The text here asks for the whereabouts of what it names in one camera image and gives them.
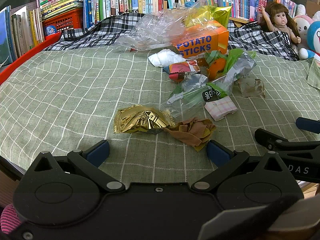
nail polish bottle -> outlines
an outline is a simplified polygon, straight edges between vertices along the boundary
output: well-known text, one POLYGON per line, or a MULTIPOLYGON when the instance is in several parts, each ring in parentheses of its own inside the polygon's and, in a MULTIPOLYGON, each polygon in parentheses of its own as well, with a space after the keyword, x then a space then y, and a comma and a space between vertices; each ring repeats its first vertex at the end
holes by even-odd
POLYGON ((174 0, 173 8, 174 8, 174 9, 180 9, 179 0, 174 0))

potato sticks box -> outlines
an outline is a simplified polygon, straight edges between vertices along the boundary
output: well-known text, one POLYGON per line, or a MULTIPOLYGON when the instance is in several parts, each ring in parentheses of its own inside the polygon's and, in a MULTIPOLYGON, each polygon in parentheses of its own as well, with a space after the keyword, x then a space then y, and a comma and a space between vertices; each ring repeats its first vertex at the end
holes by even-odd
POLYGON ((172 40, 180 54, 188 60, 198 59, 205 52, 219 50, 227 52, 229 31, 215 20, 200 23, 189 28, 172 40))

red plastic basket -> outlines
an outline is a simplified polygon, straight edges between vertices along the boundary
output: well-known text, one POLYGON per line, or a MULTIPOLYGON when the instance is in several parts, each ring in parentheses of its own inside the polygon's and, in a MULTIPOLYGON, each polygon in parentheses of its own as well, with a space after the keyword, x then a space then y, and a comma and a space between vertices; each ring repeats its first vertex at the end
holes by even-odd
POLYGON ((44 28, 53 25, 58 32, 67 29, 80 29, 83 23, 83 9, 77 8, 42 22, 44 28))

doll's hair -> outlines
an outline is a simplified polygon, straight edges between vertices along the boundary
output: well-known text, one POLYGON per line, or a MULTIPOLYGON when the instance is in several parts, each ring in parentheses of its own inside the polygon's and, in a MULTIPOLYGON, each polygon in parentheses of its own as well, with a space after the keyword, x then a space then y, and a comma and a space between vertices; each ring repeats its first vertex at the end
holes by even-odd
MULTIPOLYGON (((284 6, 281 3, 276 3, 276 2, 269 2, 265 8, 266 12, 269 14, 271 23, 274 25, 274 17, 276 14, 278 13, 282 13, 284 12, 285 16, 287 17, 287 26, 292 30, 293 34, 296 37, 300 37, 298 29, 297 29, 297 23, 291 18, 291 16, 289 15, 289 11, 287 9, 286 6, 284 6)), ((260 27, 263 31, 265 32, 269 32, 269 28, 267 26, 267 22, 264 19, 264 17, 262 17, 262 20, 260 22, 260 27)))

pink and black striped sock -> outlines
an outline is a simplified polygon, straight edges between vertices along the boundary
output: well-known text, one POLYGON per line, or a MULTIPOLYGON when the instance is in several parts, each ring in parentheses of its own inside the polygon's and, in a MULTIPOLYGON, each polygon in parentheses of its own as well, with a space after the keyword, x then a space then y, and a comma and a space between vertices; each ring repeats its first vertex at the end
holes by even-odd
POLYGON ((3 210, 0 218, 1 230, 9 234, 21 224, 13 204, 7 205, 3 210))

